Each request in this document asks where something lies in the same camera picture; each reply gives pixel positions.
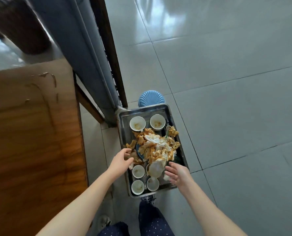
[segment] blue stool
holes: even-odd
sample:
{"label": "blue stool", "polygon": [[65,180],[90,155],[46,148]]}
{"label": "blue stool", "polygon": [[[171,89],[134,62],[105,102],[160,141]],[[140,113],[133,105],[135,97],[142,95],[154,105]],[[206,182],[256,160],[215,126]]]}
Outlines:
{"label": "blue stool", "polygon": [[138,99],[138,106],[145,107],[165,103],[164,96],[155,90],[148,90],[144,92]]}

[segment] white tile floor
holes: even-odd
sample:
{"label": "white tile floor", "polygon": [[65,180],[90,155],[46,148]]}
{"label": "white tile floor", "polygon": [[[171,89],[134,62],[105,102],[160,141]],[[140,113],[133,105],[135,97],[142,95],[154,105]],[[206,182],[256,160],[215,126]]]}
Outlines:
{"label": "white tile floor", "polygon": [[[247,234],[292,235],[292,0],[105,1],[129,108],[145,90],[164,94],[211,200]],[[0,69],[30,63],[13,50],[0,42]],[[116,128],[81,114],[92,183],[120,144]],[[139,200],[125,184],[99,214],[139,235]],[[202,235],[178,190],[155,204],[175,235]]]}

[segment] dark pants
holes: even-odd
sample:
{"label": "dark pants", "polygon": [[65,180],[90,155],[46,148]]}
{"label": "dark pants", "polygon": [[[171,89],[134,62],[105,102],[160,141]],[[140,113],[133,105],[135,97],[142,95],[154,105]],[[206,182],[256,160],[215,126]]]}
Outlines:
{"label": "dark pants", "polygon": [[[141,201],[139,205],[139,230],[141,236],[158,235],[174,236],[164,216],[158,208],[151,203]],[[130,236],[128,226],[123,222],[105,227],[98,236]]]}

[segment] stainless steel tray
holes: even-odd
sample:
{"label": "stainless steel tray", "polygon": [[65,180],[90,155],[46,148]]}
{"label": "stainless steel tray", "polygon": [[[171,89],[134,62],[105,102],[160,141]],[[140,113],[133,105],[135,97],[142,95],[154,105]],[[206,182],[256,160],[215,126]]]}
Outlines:
{"label": "stainless steel tray", "polygon": [[[120,113],[118,113],[117,119],[118,119],[121,147],[123,148],[126,143],[130,144],[132,142],[132,140],[135,139],[135,136],[132,133],[132,129],[130,128],[130,120],[133,117],[136,117],[136,116],[143,117],[146,120],[146,128],[149,128],[149,127],[151,127],[149,124],[149,120],[155,114],[160,114],[160,115],[164,116],[164,118],[166,119],[166,125],[169,124],[170,126],[175,126],[169,105],[167,105],[166,103],[142,107],[142,108],[136,108],[136,109],[132,109],[132,110],[124,110],[124,111],[121,111]],[[155,131],[155,132],[156,132],[156,134],[164,136],[165,131],[166,131],[166,126],[164,127],[163,130]],[[184,151],[182,148],[182,143],[181,143],[178,135],[175,137],[175,140],[180,142],[181,146],[176,150],[176,157],[175,157],[174,162],[179,163],[179,164],[186,166],[188,168],[187,161],[185,159]],[[170,189],[176,188],[176,186],[173,186],[170,182],[165,181],[163,179],[163,177],[164,177],[164,172],[162,173],[161,177],[158,178],[159,184],[160,184],[159,189],[156,190],[155,192],[151,192],[150,190],[147,189],[147,186],[146,186],[146,182],[147,182],[149,176],[147,176],[147,174],[145,174],[144,177],[139,179],[142,182],[144,182],[145,190],[142,194],[135,195],[131,191],[131,185],[132,185],[133,181],[137,180],[137,179],[133,176],[132,170],[128,169],[127,172],[125,173],[128,194],[132,198],[140,198],[140,197],[148,196],[151,194],[155,194],[159,191],[170,190]]]}

